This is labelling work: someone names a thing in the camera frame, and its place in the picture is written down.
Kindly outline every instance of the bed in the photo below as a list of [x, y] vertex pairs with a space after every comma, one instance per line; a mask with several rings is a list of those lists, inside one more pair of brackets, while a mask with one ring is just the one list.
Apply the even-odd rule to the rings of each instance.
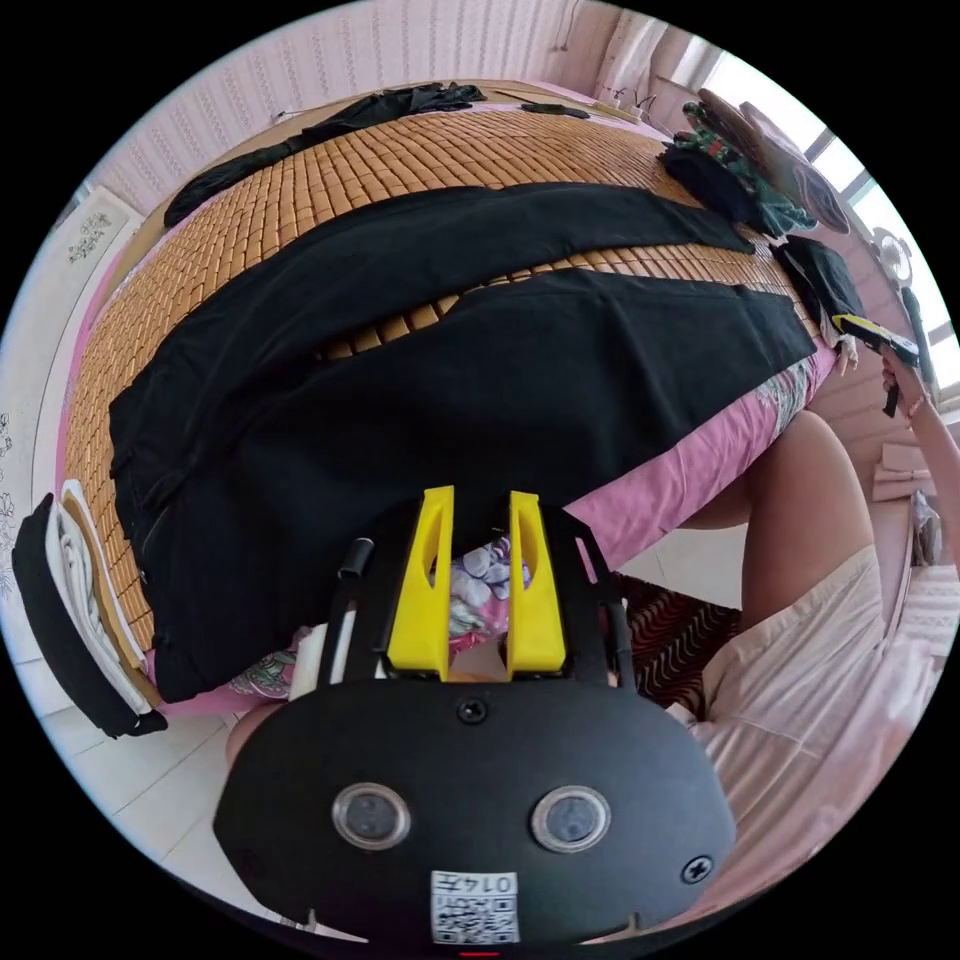
[[[695, 206], [657, 162], [662, 149], [659, 140], [630, 124], [531, 115], [516, 105], [407, 117], [294, 154], [212, 198], [167, 234], [85, 325], [58, 457], [58, 489], [70, 478], [85, 492], [110, 579], [140, 647], [150, 650], [152, 615], [114, 506], [108, 406], [190, 310], [316, 224], [389, 196], [460, 185], [580, 181], [645, 187]], [[783, 294], [793, 300], [797, 323], [817, 346], [812, 356], [742, 397], [669, 453], [571, 505], [571, 512], [593, 528], [611, 567], [675, 529], [740, 475], [810, 402], [832, 369], [835, 354], [820, 339], [766, 242], [749, 230], [744, 235], [755, 242], [752, 256], [696, 245], [611, 249], [532, 271], [574, 265]], [[522, 271], [489, 282], [520, 283], [530, 275]], [[456, 299], [424, 304], [349, 341], [330, 343], [324, 353], [349, 363], [361, 351], [442, 322]], [[208, 707], [216, 693], [203, 695]], [[176, 712], [201, 709], [204, 705], [193, 701], [176, 705]], [[215, 709], [235, 707], [227, 696]]]

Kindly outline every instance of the black pants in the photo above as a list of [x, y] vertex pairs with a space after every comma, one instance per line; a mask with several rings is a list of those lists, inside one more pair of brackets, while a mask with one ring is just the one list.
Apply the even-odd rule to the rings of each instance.
[[477, 546], [507, 491], [576, 500], [813, 350], [786, 297], [570, 269], [475, 290], [434, 327], [318, 363], [332, 336], [522, 266], [743, 245], [708, 211], [624, 188], [401, 200], [235, 278], [114, 401], [117, 512], [168, 702], [324, 622], [351, 540], [424, 488], [456, 486], [455, 547]]

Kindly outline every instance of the pink wall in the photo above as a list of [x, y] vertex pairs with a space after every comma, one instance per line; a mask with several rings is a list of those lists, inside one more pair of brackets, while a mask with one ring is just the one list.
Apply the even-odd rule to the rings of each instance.
[[619, 15], [594, 0], [366, 0], [315, 14], [188, 80], [89, 180], [146, 216], [280, 111], [442, 79], [545, 80], [592, 94]]

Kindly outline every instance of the person's leg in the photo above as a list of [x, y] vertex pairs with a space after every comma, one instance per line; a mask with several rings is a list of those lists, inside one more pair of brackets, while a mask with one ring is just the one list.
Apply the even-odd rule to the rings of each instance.
[[750, 497], [744, 473], [680, 526], [684, 530], [725, 530], [739, 527], [749, 519]]
[[792, 606], [873, 543], [867, 503], [836, 434], [799, 413], [744, 474], [749, 525], [741, 630]]

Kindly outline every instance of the person's arm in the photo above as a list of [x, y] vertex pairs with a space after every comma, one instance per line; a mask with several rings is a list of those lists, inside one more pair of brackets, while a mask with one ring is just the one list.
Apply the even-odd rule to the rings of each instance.
[[890, 390], [894, 384], [900, 389], [900, 412], [909, 418], [923, 452], [937, 488], [937, 508], [947, 540], [960, 561], [960, 448], [934, 409], [917, 371], [902, 363], [892, 350], [884, 348], [881, 356], [884, 389]]

